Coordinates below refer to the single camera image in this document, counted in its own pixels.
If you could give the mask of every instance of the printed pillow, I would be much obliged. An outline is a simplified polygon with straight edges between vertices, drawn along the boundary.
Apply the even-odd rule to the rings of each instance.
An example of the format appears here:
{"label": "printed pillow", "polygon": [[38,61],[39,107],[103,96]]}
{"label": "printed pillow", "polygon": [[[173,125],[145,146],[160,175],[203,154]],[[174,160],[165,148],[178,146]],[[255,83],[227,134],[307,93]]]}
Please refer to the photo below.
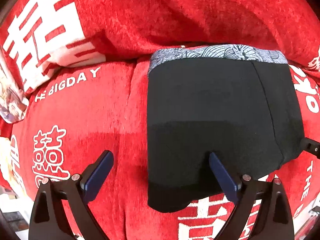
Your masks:
{"label": "printed pillow", "polygon": [[191,43],[280,50],[318,69],[320,24],[305,0],[18,0],[0,28],[8,69],[27,93],[77,67]]}
{"label": "printed pillow", "polygon": [[[16,178],[34,199],[43,178],[67,179],[109,149],[115,164],[89,207],[110,239],[213,239],[233,208],[223,194],[194,201],[175,213],[160,213],[147,204],[148,69],[149,57],[62,69],[39,87],[30,98],[25,120],[13,125]],[[301,69],[291,66],[290,70],[305,134],[319,141],[316,84]],[[309,83],[308,90],[300,86]],[[318,169],[320,161],[303,152],[261,180],[275,176],[282,180],[296,217],[320,190]],[[241,237],[252,230],[259,205],[257,201]],[[65,208],[74,232],[79,233],[68,205]]]}

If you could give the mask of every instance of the folded black garment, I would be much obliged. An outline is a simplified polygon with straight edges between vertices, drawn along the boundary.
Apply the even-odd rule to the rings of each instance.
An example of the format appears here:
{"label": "folded black garment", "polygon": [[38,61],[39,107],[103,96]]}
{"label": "folded black garment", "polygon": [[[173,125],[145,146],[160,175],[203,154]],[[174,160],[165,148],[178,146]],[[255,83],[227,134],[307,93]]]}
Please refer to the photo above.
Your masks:
{"label": "folded black garment", "polygon": [[304,130],[289,65],[280,52],[253,49],[258,57],[228,50],[221,57],[204,53],[189,57],[194,51],[178,49],[183,53],[171,50],[168,57],[162,50],[151,59],[147,119],[151,208],[175,212],[192,200],[221,193],[209,168],[210,152],[254,179],[302,152]]}

